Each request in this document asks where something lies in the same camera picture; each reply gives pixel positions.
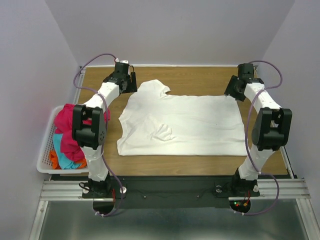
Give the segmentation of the white t shirt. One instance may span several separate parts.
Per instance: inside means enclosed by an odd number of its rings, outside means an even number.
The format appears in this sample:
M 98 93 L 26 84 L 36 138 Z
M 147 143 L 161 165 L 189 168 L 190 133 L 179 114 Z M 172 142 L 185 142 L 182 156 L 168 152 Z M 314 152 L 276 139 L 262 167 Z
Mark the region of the white t shirt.
M 119 117 L 120 156 L 245 156 L 245 130 L 230 96 L 170 95 L 159 80 L 143 82 Z

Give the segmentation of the pink t shirt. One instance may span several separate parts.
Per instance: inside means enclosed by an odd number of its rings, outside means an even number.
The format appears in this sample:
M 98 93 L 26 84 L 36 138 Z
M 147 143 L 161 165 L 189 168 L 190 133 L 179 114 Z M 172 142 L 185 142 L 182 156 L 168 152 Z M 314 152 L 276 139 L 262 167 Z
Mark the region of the pink t shirt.
M 88 163 L 100 159 L 108 125 L 108 113 L 101 107 L 65 104 L 54 119 L 56 134 L 62 134 L 60 150 L 68 159 Z

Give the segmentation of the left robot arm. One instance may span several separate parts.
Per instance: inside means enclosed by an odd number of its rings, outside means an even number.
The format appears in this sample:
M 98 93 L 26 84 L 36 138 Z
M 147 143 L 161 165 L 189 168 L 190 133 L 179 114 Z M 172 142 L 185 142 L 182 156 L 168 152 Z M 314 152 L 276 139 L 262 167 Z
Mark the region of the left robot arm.
M 111 193 L 110 173 L 104 160 L 108 105 L 121 94 L 137 91 L 136 73 L 131 68 L 127 60 L 117 60 L 99 90 L 73 108 L 71 137 L 83 152 L 88 168 L 88 181 L 79 184 L 83 198 L 106 198 Z

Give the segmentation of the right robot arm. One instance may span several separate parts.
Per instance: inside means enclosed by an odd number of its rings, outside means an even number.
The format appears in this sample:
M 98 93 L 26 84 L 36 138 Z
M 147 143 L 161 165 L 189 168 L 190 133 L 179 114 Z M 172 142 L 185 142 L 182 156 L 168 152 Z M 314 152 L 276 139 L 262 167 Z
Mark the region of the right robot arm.
M 262 168 L 276 151 L 289 140 L 293 113 L 273 100 L 262 79 L 255 76 L 253 62 L 239 64 L 237 75 L 233 75 L 224 92 L 238 101 L 248 99 L 249 111 L 255 110 L 257 117 L 252 131 L 245 131 L 247 157 L 232 176 L 229 189 L 235 195 L 257 193 L 258 177 Z

